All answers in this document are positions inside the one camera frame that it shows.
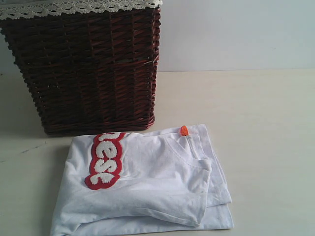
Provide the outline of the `white t-shirt with red lettering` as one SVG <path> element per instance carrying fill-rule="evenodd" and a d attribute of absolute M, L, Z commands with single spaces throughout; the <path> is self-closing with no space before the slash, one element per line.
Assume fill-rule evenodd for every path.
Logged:
<path fill-rule="evenodd" d="M 233 228 L 205 125 L 72 139 L 50 234 L 117 236 Z"/>

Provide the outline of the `dark red wicker basket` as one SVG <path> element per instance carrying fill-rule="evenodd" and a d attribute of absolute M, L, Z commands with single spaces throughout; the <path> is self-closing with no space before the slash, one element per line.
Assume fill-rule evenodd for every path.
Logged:
<path fill-rule="evenodd" d="M 153 125 L 159 6 L 5 19 L 0 28 L 47 135 Z"/>

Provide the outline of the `orange garment tag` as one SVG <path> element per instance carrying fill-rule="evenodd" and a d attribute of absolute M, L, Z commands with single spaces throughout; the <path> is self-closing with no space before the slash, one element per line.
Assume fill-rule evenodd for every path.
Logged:
<path fill-rule="evenodd" d="M 188 128 L 185 125 L 183 125 L 181 127 L 181 129 L 180 129 L 180 133 L 181 133 L 182 136 L 188 136 L 189 135 L 189 130 L 188 130 Z"/>

